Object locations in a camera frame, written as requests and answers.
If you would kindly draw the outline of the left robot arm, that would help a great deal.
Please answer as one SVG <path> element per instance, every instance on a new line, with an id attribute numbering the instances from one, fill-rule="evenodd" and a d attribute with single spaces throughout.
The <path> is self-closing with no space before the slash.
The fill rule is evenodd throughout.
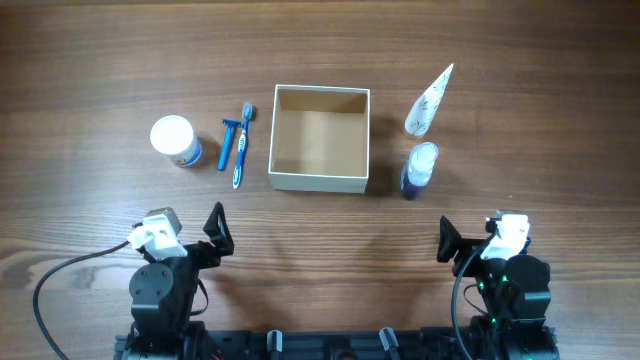
<path id="1" fill-rule="evenodd" d="M 166 207 L 148 212 L 128 235 L 147 264 L 130 280 L 134 321 L 128 334 L 116 338 L 115 360 L 224 357 L 204 323 L 191 319 L 203 313 L 193 308 L 196 293 L 205 290 L 199 272 L 234 253 L 223 205 L 214 205 L 203 227 L 208 241 L 183 245 L 177 239 L 181 230 L 177 214 Z"/>

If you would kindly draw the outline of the white cotton swab container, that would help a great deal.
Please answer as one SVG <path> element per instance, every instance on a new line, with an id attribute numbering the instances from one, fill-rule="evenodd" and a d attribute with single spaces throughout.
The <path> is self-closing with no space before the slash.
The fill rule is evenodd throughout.
<path id="1" fill-rule="evenodd" d="M 159 119 L 150 130 L 150 141 L 156 151 L 174 165 L 195 165 L 202 155 L 201 142 L 191 123 L 179 115 Z"/>

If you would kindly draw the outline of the dark blue sanitizer bottle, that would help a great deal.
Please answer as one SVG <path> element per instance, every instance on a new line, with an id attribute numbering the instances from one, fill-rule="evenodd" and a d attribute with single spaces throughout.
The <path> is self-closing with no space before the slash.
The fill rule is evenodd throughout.
<path id="1" fill-rule="evenodd" d="M 406 200 L 416 199 L 429 183 L 439 149 L 432 142 L 416 145 L 405 163 L 400 181 L 400 190 Z"/>

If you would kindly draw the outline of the white floral cream tube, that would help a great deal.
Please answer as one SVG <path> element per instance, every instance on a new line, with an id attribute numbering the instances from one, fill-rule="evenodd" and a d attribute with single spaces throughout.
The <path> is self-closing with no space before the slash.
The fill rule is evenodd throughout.
<path id="1" fill-rule="evenodd" d="M 407 134 L 423 137 L 432 124 L 454 69 L 450 64 L 418 97 L 409 111 L 404 128 Z"/>

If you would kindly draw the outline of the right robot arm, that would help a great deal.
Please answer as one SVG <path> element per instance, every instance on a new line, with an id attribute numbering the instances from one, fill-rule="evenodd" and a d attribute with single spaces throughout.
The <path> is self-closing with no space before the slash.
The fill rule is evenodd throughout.
<path id="1" fill-rule="evenodd" d="M 550 265 L 528 254 L 529 217 L 498 210 L 486 219 L 486 239 L 463 237 L 446 217 L 439 222 L 437 261 L 453 261 L 450 314 L 464 359 L 558 359 L 554 329 L 545 325 L 551 302 Z M 462 279 L 472 278 L 485 309 L 468 327 L 458 322 Z"/>

